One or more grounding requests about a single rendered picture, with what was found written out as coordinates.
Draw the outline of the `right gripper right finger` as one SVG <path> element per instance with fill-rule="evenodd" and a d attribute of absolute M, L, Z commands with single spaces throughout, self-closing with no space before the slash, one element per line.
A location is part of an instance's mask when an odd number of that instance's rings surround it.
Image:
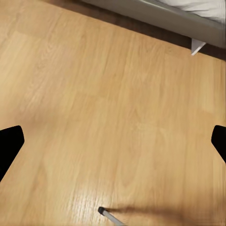
<path fill-rule="evenodd" d="M 212 132 L 211 142 L 226 162 L 226 127 L 216 125 Z"/>

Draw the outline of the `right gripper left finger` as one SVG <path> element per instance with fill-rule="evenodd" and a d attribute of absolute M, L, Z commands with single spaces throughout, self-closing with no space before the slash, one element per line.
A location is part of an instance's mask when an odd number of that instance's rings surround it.
<path fill-rule="evenodd" d="M 0 181 L 24 144 L 20 125 L 0 130 Z"/>

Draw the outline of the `camera tripod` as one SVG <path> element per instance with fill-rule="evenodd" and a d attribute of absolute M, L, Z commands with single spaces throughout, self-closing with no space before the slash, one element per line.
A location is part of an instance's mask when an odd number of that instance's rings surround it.
<path fill-rule="evenodd" d="M 116 217 L 114 217 L 113 215 L 111 215 L 105 208 L 100 207 L 98 212 L 100 214 L 102 214 L 103 216 L 108 217 L 111 221 L 113 221 L 117 226 L 127 226 L 126 224 L 124 224 L 123 222 L 121 222 L 120 220 L 118 220 Z"/>

